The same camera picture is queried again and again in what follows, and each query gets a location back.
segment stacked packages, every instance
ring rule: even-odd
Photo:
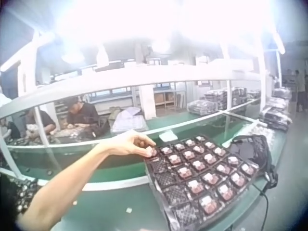
[[[190,113],[198,115],[210,115],[218,111],[218,105],[215,102],[207,100],[196,100],[187,104],[187,110]]]

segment factory floor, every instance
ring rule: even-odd
[[[269,212],[264,231],[291,230],[308,202],[308,113],[296,113],[288,132],[277,171],[276,188],[266,192]],[[233,226],[234,231],[260,231],[266,200],[260,197]]]

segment forearm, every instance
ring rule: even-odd
[[[55,129],[56,129],[56,126],[54,124],[49,124],[46,127],[44,127],[44,131],[46,134],[49,134],[51,131]]]
[[[22,226],[28,230],[26,224],[35,225],[29,231],[51,229],[76,200],[107,153],[107,148],[100,154],[90,151],[42,187],[20,219]]]

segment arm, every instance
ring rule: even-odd
[[[149,157],[151,154],[144,148],[149,145],[154,146],[155,143],[146,135],[134,131],[99,143],[42,187],[34,196],[29,209],[18,219],[18,224],[27,231],[51,229],[71,207],[102,161],[112,154],[136,153]]]
[[[8,138],[12,133],[11,129],[8,129],[7,132],[2,136],[4,139]]]

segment fluorescent light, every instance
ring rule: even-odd
[[[80,62],[84,61],[85,57],[83,56],[83,54],[81,52],[77,51],[77,52],[72,52],[72,53],[63,55],[62,59],[66,63],[76,64],[76,63],[80,63]]]
[[[157,53],[166,53],[170,50],[170,43],[167,40],[158,40],[153,42],[152,49]]]

